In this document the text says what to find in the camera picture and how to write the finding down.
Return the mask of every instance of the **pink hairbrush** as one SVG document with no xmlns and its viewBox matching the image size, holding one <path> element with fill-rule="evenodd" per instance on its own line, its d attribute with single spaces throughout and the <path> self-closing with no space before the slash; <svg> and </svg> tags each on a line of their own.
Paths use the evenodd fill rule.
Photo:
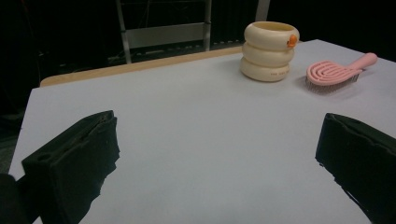
<svg viewBox="0 0 396 224">
<path fill-rule="evenodd" d="M 314 91 L 335 91 L 356 82 L 362 69 L 376 63 L 374 53 L 366 53 L 348 66 L 330 61 L 311 64 L 306 70 L 306 84 Z"/>
</svg>

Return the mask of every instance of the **cream ring stack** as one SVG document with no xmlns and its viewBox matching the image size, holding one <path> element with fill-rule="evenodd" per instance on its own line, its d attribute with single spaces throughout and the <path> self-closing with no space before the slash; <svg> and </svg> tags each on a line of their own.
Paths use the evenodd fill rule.
<svg viewBox="0 0 396 224">
<path fill-rule="evenodd" d="M 286 23 L 256 21 L 245 29 L 246 43 L 240 70 L 259 81 L 279 81 L 286 77 L 300 34 Z"/>
</svg>

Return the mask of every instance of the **wooden table edge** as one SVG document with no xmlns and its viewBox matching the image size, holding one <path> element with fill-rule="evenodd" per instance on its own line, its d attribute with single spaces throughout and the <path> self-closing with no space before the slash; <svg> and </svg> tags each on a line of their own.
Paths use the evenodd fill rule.
<svg viewBox="0 0 396 224">
<path fill-rule="evenodd" d="M 210 51 L 193 53 L 193 54 L 186 54 L 186 55 L 181 55 L 181 56 L 176 56 L 176 57 L 169 57 L 169 58 L 145 61 L 142 63 L 129 63 L 129 64 L 123 64 L 123 65 L 118 65 L 118 66 L 92 69 L 92 70 L 83 71 L 83 72 L 76 72 L 76 73 L 58 75 L 58 76 L 53 76 L 53 77 L 46 77 L 40 82 L 40 87 L 58 85 L 58 84 L 63 84 L 63 83 L 67 83 L 67 82 L 86 80 L 86 79 L 96 78 L 96 77 L 114 76 L 117 74 L 141 71 L 141 70 L 145 70 L 145 69 L 156 68 L 156 67 L 177 64 L 177 63 L 187 63 L 187 62 L 208 59 L 208 58 L 214 58 L 214 57 L 220 57 L 220 56 L 225 56 L 225 55 L 230 55 L 230 54 L 235 54 L 235 53 L 240 53 L 240 52 L 242 52 L 241 47 L 233 47 L 233 48 L 227 48 L 227 49 L 216 49 L 216 50 L 210 50 Z"/>
</svg>

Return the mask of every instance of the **hairbrush handle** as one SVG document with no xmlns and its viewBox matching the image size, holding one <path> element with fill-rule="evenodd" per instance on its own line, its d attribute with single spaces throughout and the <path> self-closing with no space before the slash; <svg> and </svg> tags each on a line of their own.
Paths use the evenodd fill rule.
<svg viewBox="0 0 396 224">
<path fill-rule="evenodd" d="M 365 53 L 358 60 L 356 60 L 355 62 L 348 65 L 347 68 L 360 70 L 360 69 L 363 69 L 365 67 L 375 64 L 377 59 L 378 58 L 376 57 L 376 55 L 374 53 Z"/>
</svg>

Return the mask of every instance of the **metal rack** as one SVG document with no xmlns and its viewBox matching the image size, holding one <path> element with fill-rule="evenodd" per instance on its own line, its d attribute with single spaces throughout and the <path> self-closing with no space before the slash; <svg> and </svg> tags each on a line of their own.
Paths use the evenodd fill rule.
<svg viewBox="0 0 396 224">
<path fill-rule="evenodd" d="M 202 0 L 202 2 L 205 2 L 205 19 L 202 22 L 126 29 L 122 13 L 123 3 L 121 0 L 116 0 L 120 22 L 120 34 L 126 62 L 132 62 L 130 49 L 149 46 L 203 40 L 204 49 L 209 50 L 212 0 Z"/>
</svg>

